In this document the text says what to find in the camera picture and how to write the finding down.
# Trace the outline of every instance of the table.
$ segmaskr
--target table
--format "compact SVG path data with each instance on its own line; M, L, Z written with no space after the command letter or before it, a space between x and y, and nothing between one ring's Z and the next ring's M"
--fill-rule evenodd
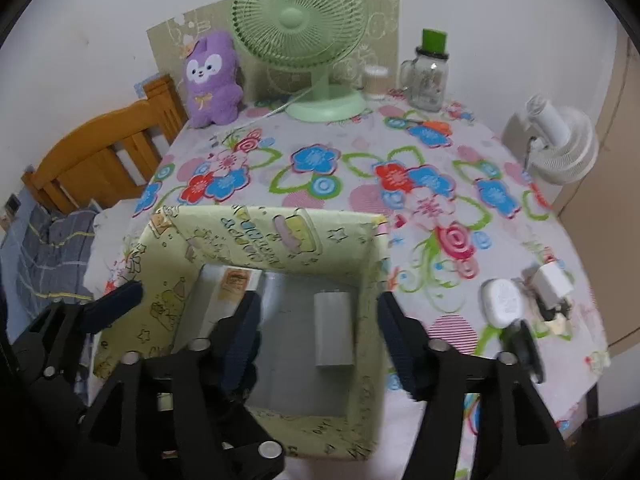
M276 101L242 111L229 126L187 127L143 193L126 240L135 241L161 205L242 203L384 214L390 231L390 279L407 315L461 352L486 357L499 331L481 311L491 278L558 260L574 282L569 330L554 335L530 310L527 319L546 367L540 394L555 420L593 386L607 365L607 344L587 276L571 241L532 179L464 105L438 114L408 107L391 92L350 120L302 123L264 118ZM123 260L123 266L134 265ZM459 476L472 462L476 396L467 396ZM378 450L365 463L290 459L282 478L396 479L402 476L423 405L401 390L389 367Z

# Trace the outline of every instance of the wooden bed frame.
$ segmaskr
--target wooden bed frame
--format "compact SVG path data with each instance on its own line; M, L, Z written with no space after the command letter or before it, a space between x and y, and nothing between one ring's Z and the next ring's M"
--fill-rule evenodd
M64 214L86 207L93 198L101 207L136 198L136 186L116 155L119 142L145 180L160 162L148 129L158 126L171 144L187 121L174 83L167 75L144 85L146 99L88 121L63 137L22 181L34 199Z

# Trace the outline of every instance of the green object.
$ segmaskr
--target green object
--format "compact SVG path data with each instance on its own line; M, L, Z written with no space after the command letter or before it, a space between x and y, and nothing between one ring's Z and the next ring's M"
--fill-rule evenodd
M287 113L308 122L340 121L364 111L362 95L329 85L328 65L360 43L365 0L231 0L234 37L262 62L288 72L311 72L312 85Z
M434 54L445 54L447 47L447 33L432 28L422 30L422 49Z

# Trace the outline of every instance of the bolt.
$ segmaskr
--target bolt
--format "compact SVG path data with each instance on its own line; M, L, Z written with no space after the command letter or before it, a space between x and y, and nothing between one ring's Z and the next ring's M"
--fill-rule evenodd
M258 446L258 453L263 458L277 458L282 454L282 446L273 440L267 440Z
M189 350L192 352L202 352L211 346L211 341L209 341L206 337L199 337L197 339L192 339L189 341L187 345Z
M120 359L120 362L122 362L125 365L134 365L139 361L139 359L140 359L140 354L138 352L127 352L122 356L122 358Z
M430 339L429 340L429 348L434 352L446 352L449 350L449 343L444 341L444 339Z
M498 354L498 361L505 365L514 365L518 362L518 358L511 352L500 352Z

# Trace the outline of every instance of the white sheet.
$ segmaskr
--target white sheet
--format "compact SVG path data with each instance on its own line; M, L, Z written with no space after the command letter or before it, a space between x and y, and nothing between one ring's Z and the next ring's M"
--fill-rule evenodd
M94 243L82 284L100 298L111 279L111 270L122 259L122 239L136 208L137 199L120 200L94 219Z

